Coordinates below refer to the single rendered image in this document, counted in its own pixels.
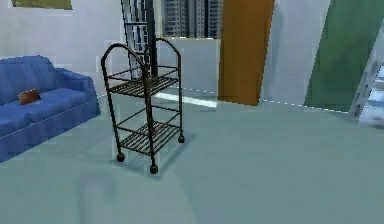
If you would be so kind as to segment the orange curtain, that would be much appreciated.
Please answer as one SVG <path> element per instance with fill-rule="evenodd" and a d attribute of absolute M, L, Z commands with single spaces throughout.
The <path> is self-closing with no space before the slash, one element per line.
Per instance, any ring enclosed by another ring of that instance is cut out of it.
<path fill-rule="evenodd" d="M 260 100 L 275 0 L 224 0 L 219 101 L 256 106 Z"/>

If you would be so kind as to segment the window with city view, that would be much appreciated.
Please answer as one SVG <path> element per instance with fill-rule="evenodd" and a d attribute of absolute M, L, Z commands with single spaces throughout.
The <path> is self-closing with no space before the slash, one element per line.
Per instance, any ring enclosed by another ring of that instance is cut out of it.
<path fill-rule="evenodd" d="M 219 39 L 224 0 L 162 0 L 163 35 Z"/>

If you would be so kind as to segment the blue sofa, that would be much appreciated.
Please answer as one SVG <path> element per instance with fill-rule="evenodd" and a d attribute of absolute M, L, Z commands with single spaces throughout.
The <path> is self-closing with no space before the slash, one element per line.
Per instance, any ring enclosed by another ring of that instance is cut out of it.
<path fill-rule="evenodd" d="M 21 92 L 41 99 L 22 105 Z M 44 56 L 0 60 L 0 163 L 100 114 L 93 80 L 56 68 Z"/>

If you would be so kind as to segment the green curtain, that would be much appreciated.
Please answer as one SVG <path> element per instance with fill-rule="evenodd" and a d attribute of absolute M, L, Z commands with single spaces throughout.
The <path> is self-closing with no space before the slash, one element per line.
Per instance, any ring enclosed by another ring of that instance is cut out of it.
<path fill-rule="evenodd" d="M 384 0 L 331 0 L 304 104 L 347 112 L 384 20 Z"/>

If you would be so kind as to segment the brown cushion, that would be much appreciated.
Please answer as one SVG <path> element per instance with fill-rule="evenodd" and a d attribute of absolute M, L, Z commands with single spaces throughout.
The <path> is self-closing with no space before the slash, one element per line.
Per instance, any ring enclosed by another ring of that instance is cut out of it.
<path fill-rule="evenodd" d="M 41 97 L 37 89 L 31 89 L 21 92 L 18 95 L 18 99 L 22 105 L 27 105 L 40 100 Z"/>

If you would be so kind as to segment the white ladder shelf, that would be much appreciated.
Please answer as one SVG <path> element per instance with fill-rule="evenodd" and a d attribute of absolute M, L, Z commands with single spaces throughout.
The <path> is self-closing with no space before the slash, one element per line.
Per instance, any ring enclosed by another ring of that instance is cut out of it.
<path fill-rule="evenodd" d="M 354 122 L 358 122 L 364 110 L 369 95 L 371 93 L 374 81 L 376 80 L 380 68 L 384 65 L 384 19 L 379 28 L 373 48 L 367 60 L 362 78 L 356 90 L 352 101 L 349 114 Z"/>

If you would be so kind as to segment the green framed picture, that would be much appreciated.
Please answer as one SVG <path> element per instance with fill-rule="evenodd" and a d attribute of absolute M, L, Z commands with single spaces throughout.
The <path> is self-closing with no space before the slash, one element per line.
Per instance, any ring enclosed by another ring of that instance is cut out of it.
<path fill-rule="evenodd" d="M 72 10 L 71 0 L 11 0 L 14 7 Z"/>

